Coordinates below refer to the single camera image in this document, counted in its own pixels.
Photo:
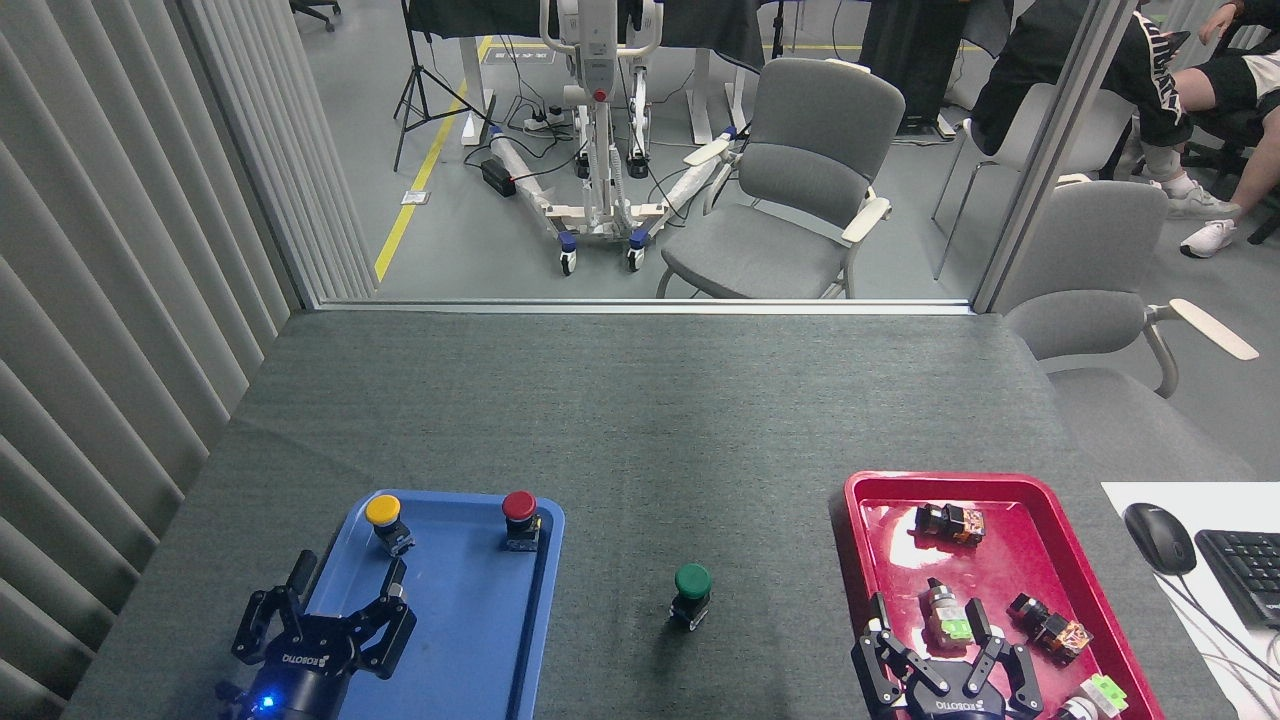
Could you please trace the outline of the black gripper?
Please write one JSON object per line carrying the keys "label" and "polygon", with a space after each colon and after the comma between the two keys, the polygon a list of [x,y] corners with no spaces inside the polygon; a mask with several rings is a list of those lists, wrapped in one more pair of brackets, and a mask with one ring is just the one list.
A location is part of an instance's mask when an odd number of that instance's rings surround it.
{"label": "black gripper", "polygon": [[[884,597],[872,594],[870,618],[851,650],[851,660],[872,717],[892,717],[900,708],[910,719],[1005,719],[1005,714],[1042,714],[1044,701],[1024,644],[997,633],[979,598],[966,602],[966,619],[979,646],[964,685],[951,685],[933,659],[905,646],[890,625]],[[1005,700],[989,684],[998,664],[1009,683]]]}
{"label": "black gripper", "polygon": [[[215,685],[219,719],[335,719],[352,674],[394,675],[417,621],[403,597],[404,560],[393,559],[380,594],[347,618],[302,616],[316,568],[317,555],[302,550],[283,584],[250,594],[230,651],[262,666],[248,689]],[[268,643],[276,619],[284,632]]]}

